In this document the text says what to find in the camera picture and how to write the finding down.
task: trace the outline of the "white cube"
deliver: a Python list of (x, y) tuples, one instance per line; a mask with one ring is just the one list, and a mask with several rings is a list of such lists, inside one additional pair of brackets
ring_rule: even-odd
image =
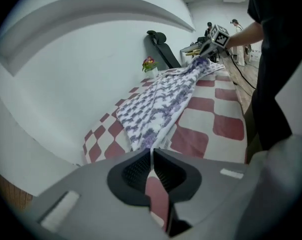
[(212, 42), (215, 45), (220, 46), (222, 48), (226, 47), (230, 36), (228, 31), (224, 27), (215, 24), (211, 29), (210, 34)]

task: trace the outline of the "person in black clothing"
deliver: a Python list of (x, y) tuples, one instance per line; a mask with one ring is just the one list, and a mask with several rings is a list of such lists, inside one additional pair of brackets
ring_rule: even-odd
[(208, 34), (210, 34), (210, 31), (212, 29), (212, 23), (211, 22), (208, 22), (207, 23), (207, 29), (205, 30), (205, 33), (204, 33), (204, 36), (207, 37)]
[(244, 115), (249, 162), (254, 153), (292, 134), (275, 96), (302, 60), (302, 29), (293, 31), (293, 15), (288, 13), (302, 19), (302, 0), (249, 0), (247, 12), (254, 22), (233, 35), (226, 48), (263, 40), (256, 90)]

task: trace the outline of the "person in white clothing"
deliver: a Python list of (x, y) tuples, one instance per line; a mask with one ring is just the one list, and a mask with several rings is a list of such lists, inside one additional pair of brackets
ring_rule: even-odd
[[(231, 22), (235, 26), (235, 31), (237, 33), (242, 32), (243, 28), (239, 24), (239, 22), (234, 18)], [(237, 64), (240, 66), (245, 66), (245, 52), (243, 46), (237, 46), (236, 47), (236, 57), (237, 57)]]

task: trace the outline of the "purple and white towel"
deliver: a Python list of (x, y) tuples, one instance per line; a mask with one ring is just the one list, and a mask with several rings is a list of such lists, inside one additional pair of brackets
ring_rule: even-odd
[(197, 81), (224, 68), (197, 56), (188, 67), (164, 73), (143, 93), (123, 103), (116, 116), (132, 150), (158, 147), (188, 105)]

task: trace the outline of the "black chair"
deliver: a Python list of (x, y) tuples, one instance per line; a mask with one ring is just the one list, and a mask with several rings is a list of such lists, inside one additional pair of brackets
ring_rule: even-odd
[(155, 46), (156, 50), (159, 52), (168, 67), (170, 69), (181, 68), (180, 63), (173, 55), (170, 47), (165, 43), (167, 40), (166, 35), (153, 30), (149, 30), (146, 33), (149, 35), (152, 44)]

